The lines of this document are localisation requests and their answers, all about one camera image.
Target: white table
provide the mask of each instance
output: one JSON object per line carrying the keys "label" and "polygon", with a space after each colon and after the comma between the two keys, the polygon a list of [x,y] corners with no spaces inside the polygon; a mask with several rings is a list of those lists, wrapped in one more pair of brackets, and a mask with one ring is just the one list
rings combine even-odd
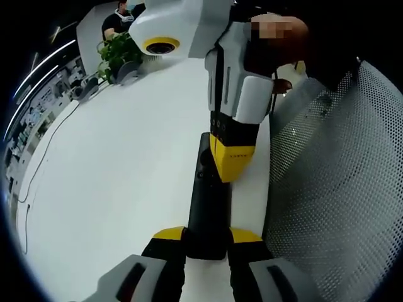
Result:
{"label": "white table", "polygon": [[[20,194],[26,194],[51,132],[76,105],[42,138]],[[209,123],[203,60],[107,87],[64,122],[27,202],[26,260],[53,299],[83,300],[103,274],[141,254],[153,234],[187,224],[200,135]],[[266,212],[269,133],[265,120],[253,160],[233,184],[232,226],[256,233]],[[23,248],[25,207],[20,205],[18,219]],[[226,261],[188,259],[185,270],[182,301],[233,301]]]}

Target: black cable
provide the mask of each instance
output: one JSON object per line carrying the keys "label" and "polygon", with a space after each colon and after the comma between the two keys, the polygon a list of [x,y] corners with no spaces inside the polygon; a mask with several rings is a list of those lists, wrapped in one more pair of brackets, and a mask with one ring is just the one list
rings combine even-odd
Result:
{"label": "black cable", "polygon": [[[275,71],[275,81],[278,80],[278,74],[277,74],[277,69]],[[273,104],[271,105],[271,114],[273,114],[276,106],[276,100],[277,100],[277,93],[273,96]]]}
{"label": "black cable", "polygon": [[18,200],[19,203],[25,203],[26,200],[28,199],[28,196],[30,195],[31,184],[32,184],[32,182],[33,182],[35,176],[37,175],[37,172],[38,172],[38,170],[39,170],[39,167],[42,165],[42,162],[43,162],[43,160],[44,160],[44,158],[45,158],[45,156],[46,156],[46,153],[48,152],[48,149],[49,149],[50,143],[52,142],[53,136],[56,134],[56,132],[57,132],[57,130],[60,128],[60,126],[63,125],[64,121],[65,121],[66,119],[68,119],[68,118],[70,117],[70,115],[73,114],[73,112],[75,112],[75,110],[78,108],[78,106],[79,106],[79,105],[77,105],[77,106],[73,109],[73,111],[71,111],[71,112],[64,118],[64,120],[62,120],[62,122],[56,127],[55,131],[52,133],[52,136],[51,136],[50,139],[49,139],[48,145],[46,146],[45,153],[43,153],[43,156],[42,156],[42,158],[41,158],[41,160],[40,160],[40,162],[39,162],[39,164],[38,164],[38,166],[37,166],[37,169],[36,169],[35,172],[33,173],[33,176],[32,176],[32,178],[31,178],[31,180],[30,180],[30,183],[29,183],[29,185],[28,185],[28,190],[27,190],[27,192],[26,192],[26,196],[25,196],[24,200]]}
{"label": "black cable", "polygon": [[26,255],[28,253],[28,234],[26,233],[26,225],[28,224],[28,212],[30,211],[30,204],[28,205],[26,209],[26,216],[25,216],[25,251],[23,251],[23,254]]}

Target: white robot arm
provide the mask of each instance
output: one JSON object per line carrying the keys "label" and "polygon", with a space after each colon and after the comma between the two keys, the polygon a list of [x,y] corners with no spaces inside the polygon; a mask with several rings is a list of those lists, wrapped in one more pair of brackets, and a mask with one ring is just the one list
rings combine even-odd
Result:
{"label": "white robot arm", "polygon": [[205,58],[210,148],[222,182],[236,180],[251,160],[273,90],[270,77],[246,66],[251,24],[230,20],[233,3],[145,0],[129,29],[145,54]]}

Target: person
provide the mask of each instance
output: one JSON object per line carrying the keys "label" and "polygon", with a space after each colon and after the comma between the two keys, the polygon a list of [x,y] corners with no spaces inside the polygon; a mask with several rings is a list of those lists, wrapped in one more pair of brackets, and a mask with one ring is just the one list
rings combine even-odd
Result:
{"label": "person", "polygon": [[[402,67],[401,47],[395,43],[397,29],[401,26],[393,6],[356,2],[342,2],[332,8],[326,5],[310,0],[289,5],[278,14],[253,16],[250,19],[252,39],[255,34],[256,39],[266,40],[270,47],[259,43],[251,56],[252,70],[270,72],[303,60],[308,76],[336,90],[347,71],[356,71],[360,62],[366,60],[403,91],[398,71],[401,70],[398,66]],[[279,80],[275,90],[290,88],[284,85],[287,83]]]}
{"label": "person", "polygon": [[134,17],[127,9],[127,0],[119,0],[116,11],[106,17],[102,24],[103,40],[111,40],[116,34],[128,31],[133,21]]}

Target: potted plant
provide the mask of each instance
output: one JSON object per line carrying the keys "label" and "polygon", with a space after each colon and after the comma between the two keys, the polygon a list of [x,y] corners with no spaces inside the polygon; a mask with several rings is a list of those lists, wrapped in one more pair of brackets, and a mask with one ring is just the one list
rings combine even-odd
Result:
{"label": "potted plant", "polygon": [[140,66],[143,62],[143,53],[127,32],[99,43],[97,51],[103,60],[98,67],[99,76],[110,84],[115,83],[118,72],[124,64],[133,62]]}

